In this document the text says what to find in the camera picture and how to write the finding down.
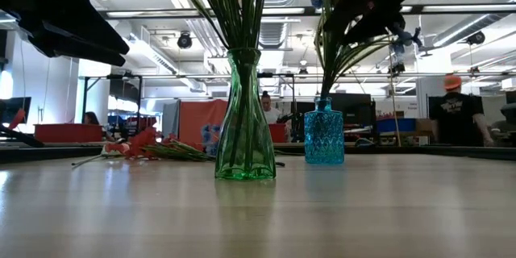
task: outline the black t-shirt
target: black t-shirt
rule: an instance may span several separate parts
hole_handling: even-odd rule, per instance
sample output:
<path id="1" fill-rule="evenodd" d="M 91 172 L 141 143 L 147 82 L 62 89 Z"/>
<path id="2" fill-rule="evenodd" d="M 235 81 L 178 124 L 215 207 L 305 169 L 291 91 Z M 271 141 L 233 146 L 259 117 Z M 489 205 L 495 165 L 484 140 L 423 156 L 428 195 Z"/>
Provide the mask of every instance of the black t-shirt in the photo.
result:
<path id="1" fill-rule="evenodd" d="M 439 123 L 439 142 L 456 146 L 482 146 L 482 139 L 473 115 L 482 109 L 473 98 L 460 93 L 448 93 L 430 111 L 430 119 Z"/>

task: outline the vase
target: vase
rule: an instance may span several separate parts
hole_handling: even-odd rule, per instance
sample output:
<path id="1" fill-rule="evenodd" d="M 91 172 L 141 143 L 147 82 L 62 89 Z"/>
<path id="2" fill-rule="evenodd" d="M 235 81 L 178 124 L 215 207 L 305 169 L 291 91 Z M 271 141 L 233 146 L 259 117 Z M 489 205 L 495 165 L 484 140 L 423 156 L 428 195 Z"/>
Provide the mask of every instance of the vase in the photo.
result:
<path id="1" fill-rule="evenodd" d="M 274 147 L 260 103 L 257 70 L 260 51 L 231 49 L 231 92 L 218 142 L 215 177 L 259 180 L 276 177 Z"/>
<path id="2" fill-rule="evenodd" d="M 315 110 L 305 114 L 305 160 L 309 164 L 344 162 L 344 122 L 331 110 L 331 98 L 316 98 Z"/>

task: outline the blue glass bottle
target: blue glass bottle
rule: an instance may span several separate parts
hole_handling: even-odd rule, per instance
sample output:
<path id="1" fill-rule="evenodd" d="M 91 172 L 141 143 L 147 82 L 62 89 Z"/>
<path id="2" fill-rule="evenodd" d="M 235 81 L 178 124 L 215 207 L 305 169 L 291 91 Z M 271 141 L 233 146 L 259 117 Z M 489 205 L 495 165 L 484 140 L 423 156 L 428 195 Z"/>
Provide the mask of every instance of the blue glass bottle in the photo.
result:
<path id="1" fill-rule="evenodd" d="M 305 114 L 305 160 L 309 164 L 344 162 L 342 113 L 331 110 L 331 98 L 316 98 L 315 110 Z"/>

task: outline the green glass vase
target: green glass vase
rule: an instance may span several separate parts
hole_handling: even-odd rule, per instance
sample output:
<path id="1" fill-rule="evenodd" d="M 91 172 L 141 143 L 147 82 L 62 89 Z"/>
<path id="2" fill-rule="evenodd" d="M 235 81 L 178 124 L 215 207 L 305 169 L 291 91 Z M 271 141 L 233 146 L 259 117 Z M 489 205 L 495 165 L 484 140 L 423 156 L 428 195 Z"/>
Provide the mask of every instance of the green glass vase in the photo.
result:
<path id="1" fill-rule="evenodd" d="M 273 141 L 258 93 L 256 66 L 260 56 L 254 48 L 227 53 L 231 92 L 218 142 L 217 178 L 242 181 L 276 177 Z"/>

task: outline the wooden table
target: wooden table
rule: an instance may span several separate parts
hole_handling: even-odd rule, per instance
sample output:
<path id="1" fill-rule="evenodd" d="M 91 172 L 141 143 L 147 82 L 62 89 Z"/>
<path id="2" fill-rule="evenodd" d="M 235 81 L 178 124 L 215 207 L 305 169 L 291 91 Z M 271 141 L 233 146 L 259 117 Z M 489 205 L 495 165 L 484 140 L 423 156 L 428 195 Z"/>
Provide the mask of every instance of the wooden table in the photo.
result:
<path id="1" fill-rule="evenodd" d="M 278 160 L 277 179 L 257 182 L 216 181 L 206 163 L 3 165 L 0 257 L 516 256 L 514 164 Z"/>

